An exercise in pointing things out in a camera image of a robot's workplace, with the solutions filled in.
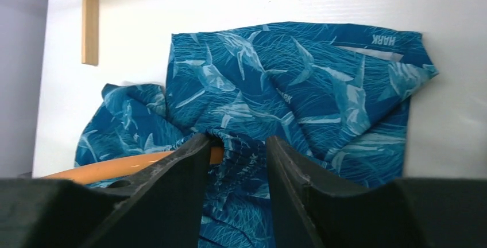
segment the white tabletop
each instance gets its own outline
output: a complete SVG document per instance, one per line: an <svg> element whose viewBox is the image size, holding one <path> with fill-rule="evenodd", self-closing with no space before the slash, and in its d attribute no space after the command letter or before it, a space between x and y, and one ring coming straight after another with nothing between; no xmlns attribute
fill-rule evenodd
<svg viewBox="0 0 487 248"><path fill-rule="evenodd" d="M106 83L164 84L170 34L278 21L424 33L440 70L414 98L409 176L487 177L485 0L101 0L99 66L80 63L81 0L49 0L34 176L73 167Z"/></svg>

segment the orange hanger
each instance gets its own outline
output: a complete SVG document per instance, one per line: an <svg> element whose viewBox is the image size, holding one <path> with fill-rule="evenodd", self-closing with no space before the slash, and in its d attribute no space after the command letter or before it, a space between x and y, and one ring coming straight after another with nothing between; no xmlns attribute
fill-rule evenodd
<svg viewBox="0 0 487 248"><path fill-rule="evenodd" d="M170 155L170 152L157 152L102 161L78 168L65 170L45 176L45 179L69 179L79 184L89 184L101 180L127 176L136 173L152 163ZM223 148L211 148L210 164L220 164L223 160Z"/></svg>

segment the garment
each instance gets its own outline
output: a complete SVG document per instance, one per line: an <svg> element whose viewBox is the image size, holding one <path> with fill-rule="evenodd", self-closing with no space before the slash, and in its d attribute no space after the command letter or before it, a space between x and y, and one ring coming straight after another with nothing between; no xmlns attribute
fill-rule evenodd
<svg viewBox="0 0 487 248"><path fill-rule="evenodd" d="M353 182L384 184L402 173L409 97L437 73L415 32L280 22L175 34L165 92L108 84L76 165L217 137L225 153L209 171L200 247L273 247L266 138Z"/></svg>

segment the blue patterned cloth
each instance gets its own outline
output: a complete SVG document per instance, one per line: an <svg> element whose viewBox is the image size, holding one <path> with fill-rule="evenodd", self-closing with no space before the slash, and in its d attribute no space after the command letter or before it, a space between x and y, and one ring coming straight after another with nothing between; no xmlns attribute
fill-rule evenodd
<svg viewBox="0 0 487 248"><path fill-rule="evenodd" d="M379 186L401 175L409 97L436 74L415 32L281 22L175 34L165 90L108 84L75 164L217 137L225 154L210 170L200 247L273 247L266 138Z"/></svg>

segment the shark print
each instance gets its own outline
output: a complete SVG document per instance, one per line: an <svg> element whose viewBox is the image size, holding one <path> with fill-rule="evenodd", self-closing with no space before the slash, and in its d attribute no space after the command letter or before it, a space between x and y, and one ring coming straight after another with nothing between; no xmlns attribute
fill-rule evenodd
<svg viewBox="0 0 487 248"><path fill-rule="evenodd" d="M173 34L167 61L165 81L157 80L164 87L103 88L74 165L209 136L223 159L208 171L199 247L275 247L269 136L363 186L401 176L411 95L438 73L420 33L355 24Z"/></svg>

